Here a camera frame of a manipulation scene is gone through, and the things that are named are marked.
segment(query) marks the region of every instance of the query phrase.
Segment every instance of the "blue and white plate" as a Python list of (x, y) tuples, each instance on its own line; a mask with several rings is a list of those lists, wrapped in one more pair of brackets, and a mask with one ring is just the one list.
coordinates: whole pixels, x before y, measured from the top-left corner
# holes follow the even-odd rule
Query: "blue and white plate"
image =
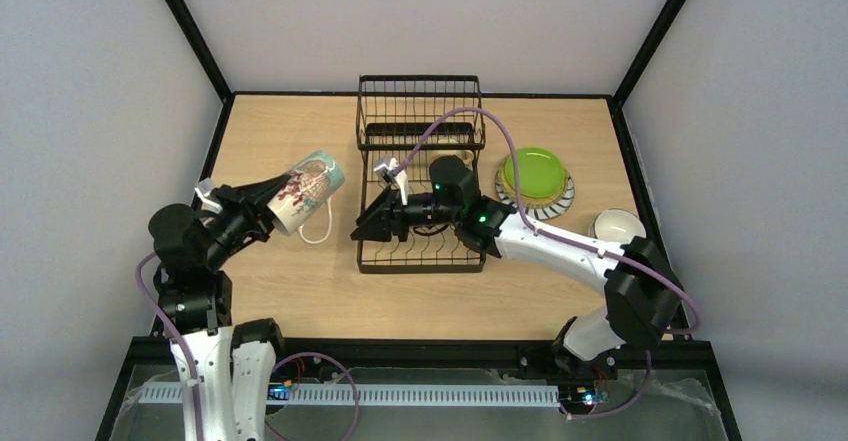
[[(506, 194), (506, 191), (504, 191), (503, 185), (501, 184), (501, 180), (497, 177), (495, 179), (495, 192), (498, 194), (500, 202), (518, 209), (518, 203)], [(560, 196), (559, 199), (555, 202), (546, 203), (545, 205), (534, 205), (533, 207), (525, 206), (524, 212), (527, 213), (528, 216), (532, 216), (539, 221), (545, 221), (547, 219), (556, 218), (557, 216), (565, 213), (573, 202), (574, 180), (571, 178), (571, 175), (566, 173), (565, 191), (562, 192), (562, 196)]]

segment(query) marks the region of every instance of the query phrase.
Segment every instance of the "small white bowl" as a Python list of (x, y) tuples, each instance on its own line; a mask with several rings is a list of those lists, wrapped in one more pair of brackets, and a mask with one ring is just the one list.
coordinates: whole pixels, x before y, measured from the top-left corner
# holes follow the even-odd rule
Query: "small white bowl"
[(645, 237), (645, 226), (630, 211), (607, 209), (601, 212), (589, 228), (589, 237), (613, 243), (629, 243), (634, 236)]

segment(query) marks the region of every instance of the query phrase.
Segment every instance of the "white cable organizer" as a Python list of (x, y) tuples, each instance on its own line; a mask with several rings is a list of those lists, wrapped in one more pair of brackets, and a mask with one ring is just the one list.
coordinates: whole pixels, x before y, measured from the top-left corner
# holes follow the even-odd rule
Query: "white cable organizer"
[[(556, 386), (485, 386), (365, 384), (356, 385), (360, 406), (558, 408)], [(353, 406), (347, 384), (301, 384), (288, 400), (269, 399), (269, 405)], [(178, 382), (151, 382), (141, 388), (141, 404), (182, 403)]]

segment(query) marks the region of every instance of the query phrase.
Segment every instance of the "glass panel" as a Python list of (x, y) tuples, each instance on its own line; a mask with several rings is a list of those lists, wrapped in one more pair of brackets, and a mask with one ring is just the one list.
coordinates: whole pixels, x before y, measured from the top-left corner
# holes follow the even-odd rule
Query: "glass panel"
[[(505, 380), (486, 370), (357, 368), (352, 373), (363, 384), (537, 384)], [(606, 406), (615, 407), (629, 399), (643, 376), (644, 371), (621, 371), (619, 380), (609, 383)], [(167, 366), (136, 368), (111, 439), (183, 439), (181, 406), (135, 403), (137, 389), (133, 388), (148, 380), (175, 381), (177, 376)], [(268, 421), (292, 441), (335, 441), (347, 429), (351, 415), (349, 407), (287, 406), (269, 416)], [(727, 439), (705, 373), (682, 370), (655, 371), (642, 399), (620, 414), (598, 420), (567, 421), (549, 408), (365, 407), (351, 439), (559, 441), (606, 440), (623, 435), (631, 440)], [(275, 437), (268, 432), (266, 439)]]

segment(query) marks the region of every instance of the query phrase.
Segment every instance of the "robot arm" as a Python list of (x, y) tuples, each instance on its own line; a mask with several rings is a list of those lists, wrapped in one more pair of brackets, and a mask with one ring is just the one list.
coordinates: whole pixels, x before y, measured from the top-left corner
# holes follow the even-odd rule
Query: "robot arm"
[[(598, 257), (537, 235), (515, 208), (483, 196), (474, 173), (455, 156), (435, 160), (430, 165), (430, 179), (433, 191), (411, 195), (406, 203), (388, 186), (357, 219), (351, 238), (389, 241), (397, 236), (405, 241), (411, 227), (451, 224), (469, 249), (545, 266), (604, 295), (605, 306), (569, 321), (560, 333), (562, 339), (557, 339), (577, 360), (593, 360), (624, 343), (642, 349), (659, 344), (680, 305), (680, 299), (670, 290), (610, 257)], [(619, 245), (544, 223), (536, 225), (560, 237), (634, 259), (680, 286), (668, 261), (644, 238)]]
[[(580, 281), (603, 295), (607, 282), (604, 273), (618, 264), (611, 258), (599, 258), (582, 249), (534, 235), (517, 214), (509, 215), (495, 238), (498, 252), (509, 259), (520, 259), (544, 266), (551, 271)], [(545, 225), (545, 230), (560, 236), (624, 254), (621, 245)], [(599, 353), (624, 344), (607, 321), (607, 307), (601, 306), (586, 316), (578, 317), (564, 333), (563, 346), (581, 361), (591, 361)]]
[(157, 285), (159, 306), (196, 362), (194, 379), (182, 349), (171, 344), (183, 385), (187, 440), (197, 439), (198, 411), (204, 439), (264, 437), (268, 381), (283, 355), (283, 338), (273, 319), (232, 325), (232, 283), (221, 267), (251, 243), (269, 239), (276, 216), (268, 203), (288, 181), (283, 174), (261, 183), (215, 188), (204, 180), (196, 188), (203, 200), (200, 210), (172, 204), (148, 225), (168, 278)]

